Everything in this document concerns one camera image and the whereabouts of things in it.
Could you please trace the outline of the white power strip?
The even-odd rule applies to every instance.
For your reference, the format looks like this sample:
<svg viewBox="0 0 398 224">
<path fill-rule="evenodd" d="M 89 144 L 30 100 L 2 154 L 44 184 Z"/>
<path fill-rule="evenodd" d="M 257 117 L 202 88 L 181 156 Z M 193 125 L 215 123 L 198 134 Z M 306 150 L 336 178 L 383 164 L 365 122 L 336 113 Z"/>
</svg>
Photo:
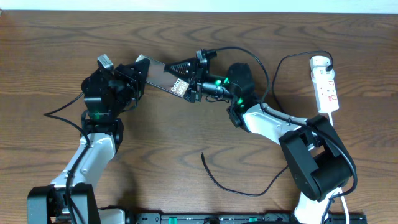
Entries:
<svg viewBox="0 0 398 224">
<path fill-rule="evenodd" d="M 311 78 L 319 113 L 328 114 L 339 109 L 334 77 L 334 70 L 326 71 L 326 67 L 312 69 Z"/>
</svg>

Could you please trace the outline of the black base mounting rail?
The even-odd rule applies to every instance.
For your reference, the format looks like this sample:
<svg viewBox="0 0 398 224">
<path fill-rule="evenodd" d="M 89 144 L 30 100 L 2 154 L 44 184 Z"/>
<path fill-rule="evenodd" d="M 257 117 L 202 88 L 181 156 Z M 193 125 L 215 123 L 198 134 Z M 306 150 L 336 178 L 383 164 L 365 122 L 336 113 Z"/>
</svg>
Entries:
<svg viewBox="0 0 398 224">
<path fill-rule="evenodd" d="M 257 223 L 275 223 L 275 224 L 367 224 L 366 215 L 353 214 L 346 216 L 344 214 L 330 213 L 326 218 L 296 217 L 294 213 L 289 212 L 268 212 L 251 214 L 227 214 L 227 213 L 135 213 L 126 218 L 126 223 L 130 224 L 257 224 Z"/>
</svg>

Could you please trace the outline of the white USB charger adapter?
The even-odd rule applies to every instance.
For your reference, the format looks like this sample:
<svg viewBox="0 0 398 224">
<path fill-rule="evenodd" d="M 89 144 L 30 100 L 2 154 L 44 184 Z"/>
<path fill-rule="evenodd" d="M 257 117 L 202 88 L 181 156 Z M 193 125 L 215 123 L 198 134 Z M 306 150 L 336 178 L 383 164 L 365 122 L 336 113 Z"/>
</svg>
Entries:
<svg viewBox="0 0 398 224">
<path fill-rule="evenodd" d="M 310 68 L 313 70 L 315 67 L 328 67 L 331 65 L 331 60 L 328 57 L 316 55 L 310 59 Z"/>
</svg>

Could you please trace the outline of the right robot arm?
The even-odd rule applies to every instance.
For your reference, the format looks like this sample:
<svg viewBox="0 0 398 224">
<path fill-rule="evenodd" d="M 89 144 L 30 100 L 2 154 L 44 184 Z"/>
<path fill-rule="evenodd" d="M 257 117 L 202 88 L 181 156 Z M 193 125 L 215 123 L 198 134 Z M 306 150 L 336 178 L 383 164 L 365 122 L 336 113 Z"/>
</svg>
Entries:
<svg viewBox="0 0 398 224">
<path fill-rule="evenodd" d="M 325 223 L 335 199 L 352 193 L 358 184 L 355 163 L 330 120 L 321 115 L 296 118 L 259 101 L 251 69 L 245 63 L 232 64 L 224 78 L 210 75 L 209 69 L 209 63 L 198 58 L 164 67 L 179 84 L 187 83 L 187 89 L 177 91 L 178 95 L 190 101 L 201 94 L 230 100 L 227 112 L 236 127 L 277 143 L 301 192 L 295 219 Z"/>
</svg>

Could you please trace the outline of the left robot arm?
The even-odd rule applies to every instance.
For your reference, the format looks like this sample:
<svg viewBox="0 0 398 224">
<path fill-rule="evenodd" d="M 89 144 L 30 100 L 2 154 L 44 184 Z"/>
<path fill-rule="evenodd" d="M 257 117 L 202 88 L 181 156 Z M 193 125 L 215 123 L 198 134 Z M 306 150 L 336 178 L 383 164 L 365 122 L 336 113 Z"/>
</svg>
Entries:
<svg viewBox="0 0 398 224">
<path fill-rule="evenodd" d="M 70 162 L 49 185 L 33 187 L 27 196 L 29 223 L 134 223 L 123 208 L 99 208 L 94 189 L 123 141 L 119 115 L 133 110 L 144 94 L 150 67 L 148 59 L 113 65 L 107 55 L 97 59 L 98 68 L 81 84 L 86 110 L 80 144 Z"/>
</svg>

